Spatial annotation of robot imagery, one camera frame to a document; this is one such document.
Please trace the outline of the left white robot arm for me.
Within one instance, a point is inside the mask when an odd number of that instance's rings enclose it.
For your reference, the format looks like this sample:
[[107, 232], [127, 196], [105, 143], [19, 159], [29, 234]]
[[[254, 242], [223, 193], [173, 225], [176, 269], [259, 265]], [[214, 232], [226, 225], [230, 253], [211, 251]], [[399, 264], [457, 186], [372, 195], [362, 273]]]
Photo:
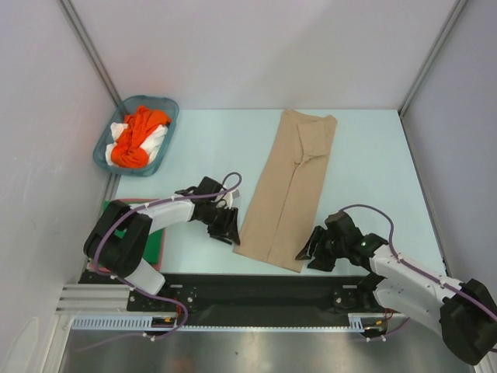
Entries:
[[84, 254], [95, 271], [104, 269], [103, 275], [114, 276], [143, 291], [145, 302], [154, 310], [166, 309], [172, 292], [164, 287], [165, 277], [144, 259], [149, 236], [170, 225], [199, 221], [212, 239], [240, 244], [238, 209], [233, 200], [242, 175], [232, 172], [228, 176], [238, 178], [234, 186], [205, 176], [198, 185], [178, 190], [165, 199], [135, 205], [122, 200], [109, 202], [85, 241]]

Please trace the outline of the beige t shirt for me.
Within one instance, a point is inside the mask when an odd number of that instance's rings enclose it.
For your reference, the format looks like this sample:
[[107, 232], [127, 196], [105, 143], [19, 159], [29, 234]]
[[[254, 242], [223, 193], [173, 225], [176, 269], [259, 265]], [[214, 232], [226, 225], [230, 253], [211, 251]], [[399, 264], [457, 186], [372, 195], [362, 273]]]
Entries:
[[242, 222], [238, 255], [301, 272], [338, 121], [285, 110]]

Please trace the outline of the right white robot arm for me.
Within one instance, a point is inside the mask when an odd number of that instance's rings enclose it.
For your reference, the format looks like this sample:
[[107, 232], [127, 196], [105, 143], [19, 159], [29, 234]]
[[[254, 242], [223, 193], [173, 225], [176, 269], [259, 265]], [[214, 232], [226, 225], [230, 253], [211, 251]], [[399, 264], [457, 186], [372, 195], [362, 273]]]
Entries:
[[496, 350], [496, 303], [487, 287], [436, 274], [406, 259], [390, 239], [363, 234], [345, 212], [316, 226], [296, 260], [331, 271], [338, 259], [367, 270], [358, 292], [368, 312], [391, 309], [431, 329], [461, 361], [477, 365]]

